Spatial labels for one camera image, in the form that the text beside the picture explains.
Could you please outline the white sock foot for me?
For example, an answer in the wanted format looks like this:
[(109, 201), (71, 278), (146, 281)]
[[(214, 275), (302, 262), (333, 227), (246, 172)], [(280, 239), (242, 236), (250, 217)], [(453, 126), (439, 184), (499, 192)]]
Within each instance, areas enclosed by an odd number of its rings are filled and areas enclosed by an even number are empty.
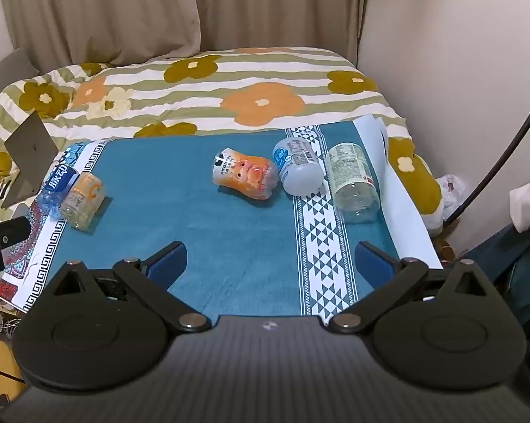
[(530, 228), (530, 182), (509, 193), (512, 225), (519, 233)]

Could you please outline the grey open laptop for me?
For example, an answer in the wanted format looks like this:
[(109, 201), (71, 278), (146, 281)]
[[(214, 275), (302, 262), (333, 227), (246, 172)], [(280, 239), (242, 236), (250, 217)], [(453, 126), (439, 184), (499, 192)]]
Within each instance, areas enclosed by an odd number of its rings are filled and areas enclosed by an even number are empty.
[(35, 111), (11, 134), (5, 146), (19, 170), (2, 203), (3, 208), (9, 208), (39, 192), (58, 149)]

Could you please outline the orange label clear cup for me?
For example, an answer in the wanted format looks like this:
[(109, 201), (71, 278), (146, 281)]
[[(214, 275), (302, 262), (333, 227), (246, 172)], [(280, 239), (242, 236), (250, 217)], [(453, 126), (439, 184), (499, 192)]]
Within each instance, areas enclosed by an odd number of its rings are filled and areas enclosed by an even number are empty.
[(105, 197), (106, 187), (101, 179), (92, 173), (83, 172), (61, 203), (60, 216), (73, 228), (86, 231)]

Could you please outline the beige curtain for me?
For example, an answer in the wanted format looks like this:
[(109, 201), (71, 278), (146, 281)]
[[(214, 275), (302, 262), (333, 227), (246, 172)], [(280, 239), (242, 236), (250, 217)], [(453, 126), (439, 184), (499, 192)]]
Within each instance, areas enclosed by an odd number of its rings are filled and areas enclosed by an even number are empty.
[(365, 0), (2, 0), (12, 44), (41, 72), (237, 48), (358, 55)]

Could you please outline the floral striped bed quilt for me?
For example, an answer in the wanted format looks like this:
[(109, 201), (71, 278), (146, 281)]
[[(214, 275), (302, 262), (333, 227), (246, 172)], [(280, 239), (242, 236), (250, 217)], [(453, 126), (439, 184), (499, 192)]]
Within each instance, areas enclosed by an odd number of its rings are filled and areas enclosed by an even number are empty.
[(31, 113), (61, 150), (79, 141), (250, 133), (378, 117), (389, 162), (426, 228), (443, 224), (441, 187), (416, 154), (406, 121), (373, 79), (333, 51), (244, 48), (123, 67), (84, 63), (0, 83), (0, 222), (12, 216), (4, 199), (17, 175), (5, 143)]

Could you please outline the white blue label cup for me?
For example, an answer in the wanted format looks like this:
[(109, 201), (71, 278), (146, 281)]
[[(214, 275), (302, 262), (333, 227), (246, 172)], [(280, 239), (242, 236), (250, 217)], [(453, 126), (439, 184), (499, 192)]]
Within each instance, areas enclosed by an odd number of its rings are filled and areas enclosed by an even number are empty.
[(323, 184), (324, 172), (308, 140), (289, 136), (273, 148), (284, 190), (293, 197), (315, 195)]

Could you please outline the orange cartoon print cup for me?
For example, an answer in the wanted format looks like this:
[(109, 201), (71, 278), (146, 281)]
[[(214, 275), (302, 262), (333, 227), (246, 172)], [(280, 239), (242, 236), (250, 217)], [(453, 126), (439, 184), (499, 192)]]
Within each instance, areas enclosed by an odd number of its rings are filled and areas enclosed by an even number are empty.
[(278, 180), (277, 167), (270, 159), (244, 155), (231, 148), (225, 148), (214, 158), (212, 181), (250, 199), (270, 199)]

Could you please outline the white plastic bag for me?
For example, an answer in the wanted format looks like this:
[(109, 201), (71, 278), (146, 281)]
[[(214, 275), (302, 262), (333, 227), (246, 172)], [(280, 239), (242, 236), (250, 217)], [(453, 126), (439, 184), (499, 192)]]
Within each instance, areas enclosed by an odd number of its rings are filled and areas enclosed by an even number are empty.
[(466, 183), (459, 177), (446, 174), (437, 179), (444, 201), (443, 219), (447, 220), (466, 199)]

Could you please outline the teal patterned cloth mat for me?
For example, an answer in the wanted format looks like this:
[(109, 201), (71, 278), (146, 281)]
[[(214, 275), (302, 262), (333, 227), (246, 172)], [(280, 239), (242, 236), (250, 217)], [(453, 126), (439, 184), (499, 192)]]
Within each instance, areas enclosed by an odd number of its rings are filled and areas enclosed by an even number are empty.
[(208, 317), (328, 319), (373, 290), (356, 268), (360, 241), (393, 257), (439, 263), (420, 214), (385, 162), (379, 121), (361, 117), (295, 127), (292, 133), (308, 140), (319, 159), (343, 142), (366, 151), (382, 191), (375, 222), (345, 222), (328, 187), (305, 198), (277, 188), (270, 199), (254, 201), (213, 183), (211, 167), (220, 151), (270, 157), (286, 130), (81, 142), (60, 158), (99, 177), (107, 205), (87, 232), (46, 218), (31, 205), (31, 237), (7, 251), (0, 299), (27, 311), (69, 260), (110, 268), (182, 241), (187, 269), (169, 290)]

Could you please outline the grey headboard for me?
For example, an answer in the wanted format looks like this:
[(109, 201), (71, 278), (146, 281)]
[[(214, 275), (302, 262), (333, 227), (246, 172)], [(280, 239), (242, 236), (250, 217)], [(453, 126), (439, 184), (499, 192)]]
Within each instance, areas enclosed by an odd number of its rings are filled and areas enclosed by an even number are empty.
[(0, 93), (11, 83), (38, 75), (38, 69), (22, 48), (14, 50), (0, 61)]

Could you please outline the blue plastic bottle cup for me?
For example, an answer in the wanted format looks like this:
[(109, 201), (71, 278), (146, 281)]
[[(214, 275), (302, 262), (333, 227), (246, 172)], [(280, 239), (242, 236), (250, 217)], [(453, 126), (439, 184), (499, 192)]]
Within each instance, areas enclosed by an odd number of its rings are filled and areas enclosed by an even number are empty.
[(60, 219), (61, 203), (66, 199), (79, 173), (66, 163), (59, 163), (44, 181), (37, 203), (44, 214)]

